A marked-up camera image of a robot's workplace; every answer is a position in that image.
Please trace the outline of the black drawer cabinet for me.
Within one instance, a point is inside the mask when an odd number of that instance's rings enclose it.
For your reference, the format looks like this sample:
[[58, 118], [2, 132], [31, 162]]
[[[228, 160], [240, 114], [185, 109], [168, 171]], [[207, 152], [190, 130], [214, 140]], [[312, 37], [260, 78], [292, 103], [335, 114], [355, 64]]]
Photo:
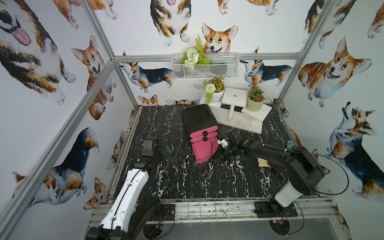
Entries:
[[183, 126], [190, 138], [203, 135], [203, 132], [213, 133], [219, 129], [219, 124], [208, 105], [198, 105], [181, 111]]

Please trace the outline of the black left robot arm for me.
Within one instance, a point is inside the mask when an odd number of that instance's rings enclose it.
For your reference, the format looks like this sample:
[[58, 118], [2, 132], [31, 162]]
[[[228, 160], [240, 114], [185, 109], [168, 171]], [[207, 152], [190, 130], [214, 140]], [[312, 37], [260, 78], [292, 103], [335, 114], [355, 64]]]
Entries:
[[145, 138], [139, 153], [129, 165], [129, 171], [118, 197], [99, 226], [90, 227], [86, 240], [135, 240], [147, 222], [175, 217], [175, 205], [161, 205], [157, 197], [138, 201], [153, 170], [170, 150], [160, 138]]

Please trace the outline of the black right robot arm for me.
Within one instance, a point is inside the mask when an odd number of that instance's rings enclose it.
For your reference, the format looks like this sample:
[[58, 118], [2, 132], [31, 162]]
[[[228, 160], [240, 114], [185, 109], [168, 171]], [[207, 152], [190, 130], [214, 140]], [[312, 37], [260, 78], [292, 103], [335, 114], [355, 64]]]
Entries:
[[248, 158], [267, 161], [268, 166], [285, 174], [289, 182], [270, 200], [272, 211], [282, 211], [301, 196], [315, 191], [325, 173], [313, 155], [304, 147], [281, 148], [266, 145], [255, 139], [244, 139], [234, 129], [226, 133], [226, 137], [217, 141], [219, 145], [215, 153], [211, 153], [214, 161], [226, 161], [232, 156], [243, 155]]

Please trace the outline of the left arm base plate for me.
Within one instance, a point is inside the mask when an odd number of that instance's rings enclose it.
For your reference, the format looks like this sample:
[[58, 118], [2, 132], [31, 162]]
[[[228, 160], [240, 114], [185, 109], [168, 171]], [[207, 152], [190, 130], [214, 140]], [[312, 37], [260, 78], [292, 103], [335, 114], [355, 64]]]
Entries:
[[131, 216], [130, 223], [151, 223], [172, 221], [176, 212], [175, 204], [138, 205]]

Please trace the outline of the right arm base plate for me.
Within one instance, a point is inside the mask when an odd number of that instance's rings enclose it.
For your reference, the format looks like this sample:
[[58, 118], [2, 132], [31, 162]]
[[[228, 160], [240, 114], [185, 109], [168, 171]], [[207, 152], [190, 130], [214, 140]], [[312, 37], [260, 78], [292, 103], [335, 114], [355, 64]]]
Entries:
[[298, 216], [293, 203], [284, 208], [275, 201], [256, 201], [254, 202], [254, 207], [254, 213], [258, 216], [258, 218], [282, 218], [283, 216]]

